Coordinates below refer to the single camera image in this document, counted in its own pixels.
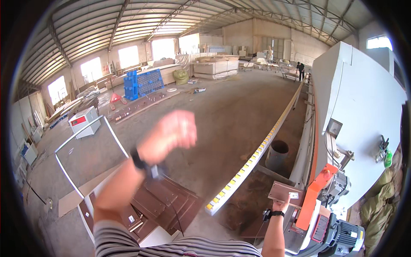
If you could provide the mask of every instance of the blurred hand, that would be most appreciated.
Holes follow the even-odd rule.
[[[288,195],[288,199],[284,203],[281,203],[279,201],[274,200],[274,202],[272,203],[272,210],[273,211],[282,211],[283,213],[285,213],[288,209],[288,205],[290,204],[290,198],[291,198],[291,196]]]
[[[148,165],[162,162],[177,147],[189,149],[197,141],[194,113],[177,110],[165,115],[137,146],[141,160]]]

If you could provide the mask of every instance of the worker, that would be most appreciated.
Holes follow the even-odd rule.
[[[141,248],[122,225],[120,213],[130,205],[146,174],[151,174],[147,173],[147,167],[162,162],[177,147],[195,146],[196,140],[194,113],[179,110],[164,116],[132,149],[131,157],[103,187],[94,204],[96,256],[261,256],[253,245],[244,241],[213,241],[201,237],[185,237],[165,245]],[[264,257],[284,256],[281,213],[286,212],[289,200],[272,205],[273,211],[279,214],[270,218],[262,249]]]
[[[304,64],[298,62],[297,69],[300,71],[300,82],[301,82],[301,74],[302,74],[302,80],[304,81]]]

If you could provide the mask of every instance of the concrete floor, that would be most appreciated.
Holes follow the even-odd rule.
[[[194,112],[198,132],[196,147],[174,150],[166,158],[166,164],[174,181],[194,191],[207,203],[229,182],[242,167],[245,158],[262,142],[286,108],[299,83],[283,79],[279,73],[260,70],[240,72],[226,81],[200,81],[198,84],[177,87],[205,87],[205,92],[182,92],[119,125],[112,123],[111,126],[121,144],[128,150],[171,110]],[[115,91],[120,95],[124,94],[122,86]],[[100,114],[111,113],[107,104],[111,93],[109,90],[100,96]],[[276,139],[285,141],[290,148],[282,173],[286,177],[291,172],[297,154],[304,125],[306,98],[306,94],[300,95],[296,109],[290,112],[276,136]],[[116,106],[117,109],[123,107],[121,104]],[[37,193],[44,199],[53,200],[53,209],[45,211],[44,205],[27,189],[24,192],[24,203],[35,230],[55,256],[92,256],[93,244],[78,210],[74,209],[58,218],[58,200],[73,188],[53,152],[71,135],[67,119],[47,130],[37,145],[39,157],[28,174],[28,181]],[[59,157],[77,186],[125,158],[105,125],[94,136],[72,140],[59,152]],[[246,185],[249,188],[253,184],[244,184],[244,188]],[[259,193],[262,199],[266,199],[265,193],[267,192]],[[238,231],[223,227],[220,225],[222,222],[221,217],[209,216],[202,209],[185,235],[217,240],[238,238]]]

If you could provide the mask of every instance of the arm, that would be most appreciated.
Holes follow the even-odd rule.
[[[195,145],[196,140],[194,113],[173,111],[150,131],[137,146],[137,152],[142,161],[155,165],[162,162],[174,148],[188,149]],[[145,171],[137,169],[131,158],[125,161],[97,196],[94,222],[116,220],[121,223],[120,213],[130,204],[144,179]]]
[[[274,201],[272,204],[273,211],[282,211],[285,213],[287,211],[288,205],[290,204],[290,196],[284,203],[279,203]],[[268,229],[266,236],[264,237],[263,250],[261,255],[264,257],[278,257],[284,256],[284,231],[283,231],[283,216],[272,216],[270,218],[270,223],[268,224]]]

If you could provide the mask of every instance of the black wrist strap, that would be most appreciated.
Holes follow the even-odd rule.
[[[145,169],[147,164],[140,159],[140,156],[139,156],[139,153],[137,152],[137,149],[135,149],[133,147],[130,151],[130,155],[131,155],[131,158],[133,159],[134,165],[138,169]]]
[[[272,211],[271,212],[271,216],[283,216],[284,217],[284,213],[282,211]]]
[[[270,209],[266,209],[265,211],[263,211],[263,221],[267,222],[271,216],[283,216],[284,217],[284,213],[282,211],[272,211]]]
[[[145,161],[142,161],[137,149],[132,148],[130,151],[130,156],[133,159],[136,168],[145,171],[146,178],[160,178],[162,176],[164,171],[159,169],[157,165],[150,167]]]

